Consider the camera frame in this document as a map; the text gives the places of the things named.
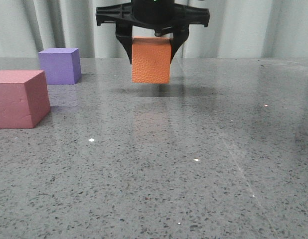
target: black gripper mount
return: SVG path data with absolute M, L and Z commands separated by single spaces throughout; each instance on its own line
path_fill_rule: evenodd
M 132 63 L 133 26 L 153 29 L 160 37 L 173 33 L 170 39 L 171 61 L 188 39 L 189 25 L 208 26 L 209 10 L 174 3 L 174 0 L 132 0 L 131 3 L 106 7 L 97 7 L 96 21 L 116 24 L 116 38 L 123 45 L 130 63 Z

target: foam block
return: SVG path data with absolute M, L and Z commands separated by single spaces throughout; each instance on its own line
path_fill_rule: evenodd
M 167 84 L 171 51 L 168 38 L 135 37 L 132 44 L 132 81 Z
M 34 128 L 49 111 L 44 71 L 0 71 L 0 128 Z
M 82 76 L 78 48 L 49 48 L 39 52 L 39 61 L 49 85 L 73 85 Z

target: purple foam block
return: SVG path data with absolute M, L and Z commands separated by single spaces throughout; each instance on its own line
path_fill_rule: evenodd
M 39 61 L 49 85 L 73 85 L 82 76 L 78 48 L 49 48 L 39 52 Z

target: white curtain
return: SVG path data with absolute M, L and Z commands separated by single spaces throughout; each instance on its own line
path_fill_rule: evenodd
M 81 57 L 126 57 L 115 25 L 95 9 L 129 0 L 0 0 L 0 57 L 37 57 L 78 47 Z M 191 25 L 177 57 L 308 57 L 308 0 L 176 0 L 209 8 L 208 28 Z M 153 31 L 134 27 L 134 35 Z

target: orange cube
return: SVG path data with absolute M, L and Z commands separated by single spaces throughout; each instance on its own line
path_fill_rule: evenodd
M 169 38 L 134 37 L 132 44 L 132 81 L 169 83 L 171 44 Z

